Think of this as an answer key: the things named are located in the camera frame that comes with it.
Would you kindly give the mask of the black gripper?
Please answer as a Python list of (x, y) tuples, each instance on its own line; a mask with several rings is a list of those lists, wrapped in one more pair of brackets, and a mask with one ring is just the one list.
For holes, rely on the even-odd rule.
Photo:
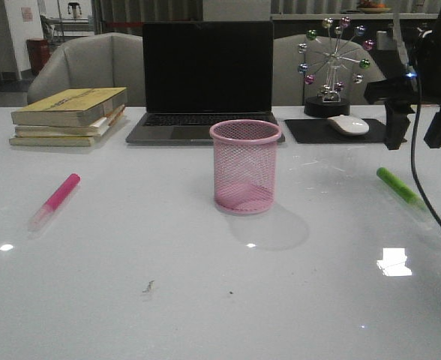
[[(384, 144), (398, 150), (410, 126), (408, 115), (417, 102), (441, 105), (441, 9), (433, 29), (419, 35), (407, 69), (400, 76), (369, 82), (364, 91), (369, 104), (385, 101)], [(441, 106), (433, 117), (424, 142), (431, 149), (441, 148)]]

